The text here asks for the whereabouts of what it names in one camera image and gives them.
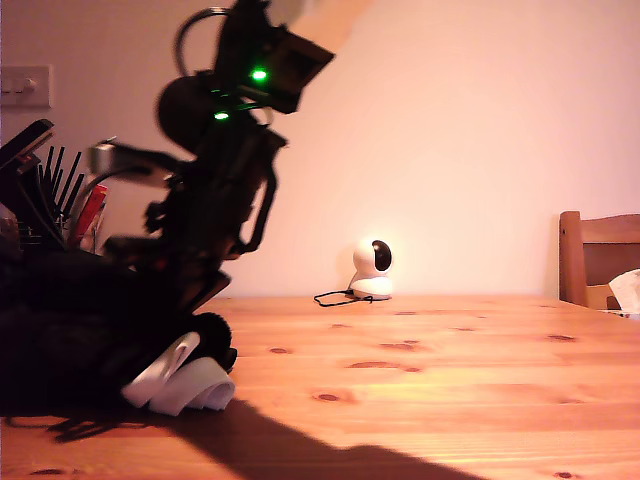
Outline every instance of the wooden table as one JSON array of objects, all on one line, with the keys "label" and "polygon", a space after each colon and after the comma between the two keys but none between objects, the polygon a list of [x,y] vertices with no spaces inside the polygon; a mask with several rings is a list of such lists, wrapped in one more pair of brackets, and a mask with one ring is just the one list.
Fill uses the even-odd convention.
[{"label": "wooden table", "polygon": [[12,418],[3,479],[638,479],[640,322],[527,296],[216,299],[225,412]]}]

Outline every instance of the wire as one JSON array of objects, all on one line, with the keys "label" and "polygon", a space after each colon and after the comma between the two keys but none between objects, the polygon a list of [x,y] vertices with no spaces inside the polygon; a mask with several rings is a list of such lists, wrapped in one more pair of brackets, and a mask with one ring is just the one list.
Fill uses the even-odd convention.
[{"label": "wire", "polygon": [[209,17],[215,17],[219,15],[228,15],[228,14],[229,14],[229,9],[227,8],[209,7],[193,14],[182,25],[182,27],[178,31],[178,35],[176,36],[176,41],[174,44],[174,55],[175,55],[176,65],[178,66],[178,71],[183,77],[189,76],[189,72],[187,71],[187,67],[184,63],[184,49],[183,49],[184,39],[187,35],[187,31],[193,26],[194,23],[199,22],[200,20],[204,20],[205,18],[209,18]]},{"label": "wire", "polygon": [[388,298],[373,298],[373,296],[371,295],[367,295],[366,297],[362,297],[362,298],[352,298],[350,300],[345,300],[344,302],[336,302],[336,303],[322,303],[320,301],[320,298],[322,297],[326,297],[327,295],[335,295],[338,293],[344,293],[345,295],[353,295],[353,289],[349,289],[349,290],[336,290],[334,292],[327,292],[327,293],[322,293],[320,295],[316,295],[315,297],[313,297],[313,299],[318,302],[318,305],[320,305],[321,307],[336,307],[338,305],[348,305],[349,303],[355,303],[355,302],[369,302],[369,303],[373,303],[373,302],[381,302],[383,300],[388,300]]}]

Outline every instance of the wall plate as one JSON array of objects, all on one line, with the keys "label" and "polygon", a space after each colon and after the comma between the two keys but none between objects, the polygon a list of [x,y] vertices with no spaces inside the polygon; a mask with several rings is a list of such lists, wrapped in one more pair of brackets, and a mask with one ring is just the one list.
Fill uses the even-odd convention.
[{"label": "wall plate", "polygon": [[5,66],[2,72],[3,107],[51,107],[51,65]]}]

